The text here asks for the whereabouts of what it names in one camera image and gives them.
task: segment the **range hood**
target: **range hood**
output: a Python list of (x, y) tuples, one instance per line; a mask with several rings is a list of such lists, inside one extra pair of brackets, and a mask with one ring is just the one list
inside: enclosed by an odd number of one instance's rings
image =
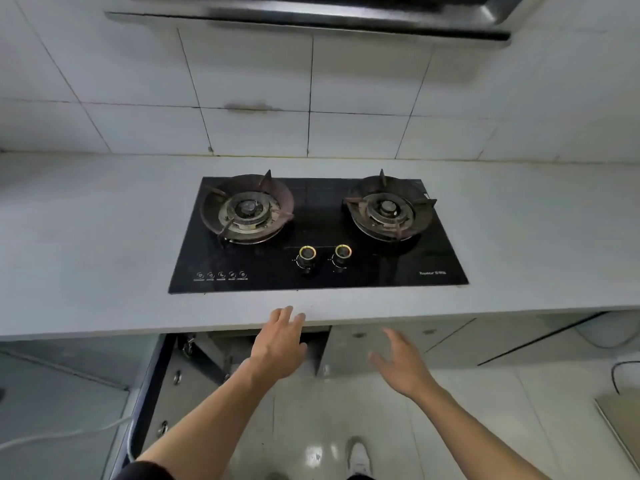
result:
[(126, 22), (258, 24), (508, 43), (541, 0), (131, 0)]

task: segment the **person's left arm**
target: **person's left arm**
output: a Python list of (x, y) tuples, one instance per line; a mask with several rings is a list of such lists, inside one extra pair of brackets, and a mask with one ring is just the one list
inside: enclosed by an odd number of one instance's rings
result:
[(260, 400), (305, 359), (307, 345), (300, 344), (305, 316), (289, 322), (291, 311), (292, 306), (272, 311), (251, 358), (138, 460), (161, 466), (175, 480), (220, 480)]

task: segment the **hand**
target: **hand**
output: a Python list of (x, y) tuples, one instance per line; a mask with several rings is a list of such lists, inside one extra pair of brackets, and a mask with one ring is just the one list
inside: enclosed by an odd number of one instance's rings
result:
[(289, 322), (292, 311), (293, 306), (272, 311), (251, 349), (250, 362), (274, 383), (292, 375), (307, 354), (307, 344), (300, 343), (305, 315), (300, 313)]
[(443, 393), (444, 389), (429, 373), (416, 346), (401, 332), (390, 328), (382, 331), (391, 341), (391, 361), (387, 362), (375, 352), (369, 353), (369, 360), (387, 384), (413, 401), (423, 394)]

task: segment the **forearm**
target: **forearm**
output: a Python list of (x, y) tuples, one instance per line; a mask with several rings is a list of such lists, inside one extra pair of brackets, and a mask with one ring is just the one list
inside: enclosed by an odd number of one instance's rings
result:
[(548, 480), (444, 389), (420, 393), (415, 402), (438, 430), (467, 480)]
[(175, 480), (219, 480), (260, 400), (274, 381), (245, 363), (139, 460), (164, 467)]

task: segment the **black glass cooktop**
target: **black glass cooktop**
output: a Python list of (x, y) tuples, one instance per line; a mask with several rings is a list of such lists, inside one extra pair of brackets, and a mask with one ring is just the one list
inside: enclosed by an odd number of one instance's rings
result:
[[(293, 219), (259, 244), (220, 239), (200, 208), (224, 180), (202, 179), (169, 293), (468, 284), (436, 212), (405, 241), (379, 241), (356, 227), (343, 199), (357, 179), (281, 178), (294, 198)], [(426, 193), (420, 180), (407, 183)], [(300, 266), (301, 256), (312, 266)]]

